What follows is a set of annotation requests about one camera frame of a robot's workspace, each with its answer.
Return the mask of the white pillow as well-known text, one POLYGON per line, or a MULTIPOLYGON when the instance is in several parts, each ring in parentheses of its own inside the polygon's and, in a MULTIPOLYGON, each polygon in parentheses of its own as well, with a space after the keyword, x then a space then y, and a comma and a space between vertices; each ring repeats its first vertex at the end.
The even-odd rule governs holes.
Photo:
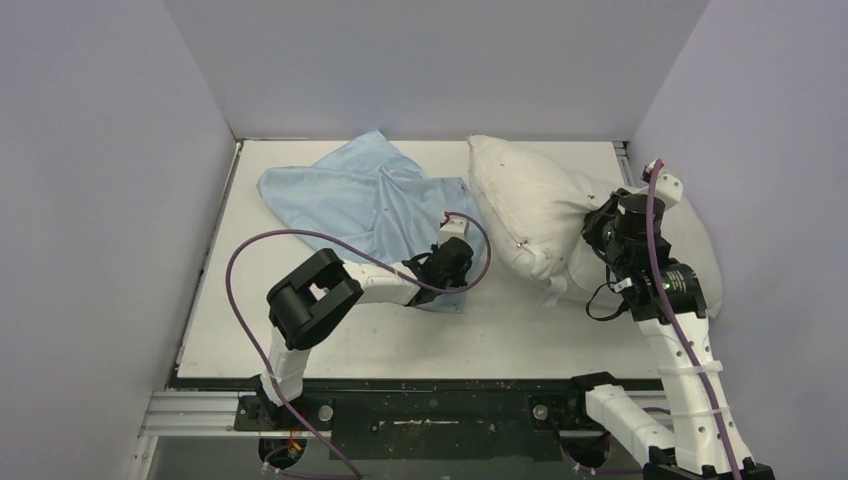
POLYGON ((467 143, 470 190, 498 258, 543 290, 544 307, 591 299, 605 265, 581 230, 618 184, 504 139, 472 135, 467 143))

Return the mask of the light blue pillowcase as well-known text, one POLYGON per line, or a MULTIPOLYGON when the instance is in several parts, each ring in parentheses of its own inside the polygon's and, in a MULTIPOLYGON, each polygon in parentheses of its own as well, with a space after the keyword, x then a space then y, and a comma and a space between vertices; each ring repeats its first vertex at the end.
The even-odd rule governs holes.
POLYGON ((436 243, 445 212, 482 218, 461 178, 428 176, 378 131, 311 166, 269 168, 257 189, 286 228, 318 234, 303 239, 312 249, 333 247, 356 263, 375 258, 398 268, 436 243))

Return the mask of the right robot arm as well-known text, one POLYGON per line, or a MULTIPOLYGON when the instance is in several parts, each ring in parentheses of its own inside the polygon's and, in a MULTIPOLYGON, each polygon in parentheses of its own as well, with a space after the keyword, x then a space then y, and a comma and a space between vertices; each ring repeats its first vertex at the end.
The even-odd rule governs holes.
POLYGON ((604 262, 606 287, 622 298, 657 363, 671 424, 663 426, 607 372, 576 378, 568 419, 616 439, 645 479, 772 479, 736 427, 713 356, 706 303, 695 272, 671 258, 661 236, 665 204, 620 189, 586 215, 582 236, 604 262))

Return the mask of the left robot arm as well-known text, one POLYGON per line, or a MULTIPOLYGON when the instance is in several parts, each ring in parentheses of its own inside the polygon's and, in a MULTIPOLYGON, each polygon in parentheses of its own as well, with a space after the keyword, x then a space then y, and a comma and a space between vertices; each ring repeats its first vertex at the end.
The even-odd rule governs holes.
POLYGON ((316 251, 266 295, 274 330, 268 354, 271 371, 261 377, 265 398, 260 417, 276 430, 297 421, 296 399, 303 393, 311 350, 329 337, 354 306, 429 304, 443 290, 466 286, 472 264, 472 247, 457 237, 395 263, 390 270, 345 261, 330 248, 316 251))

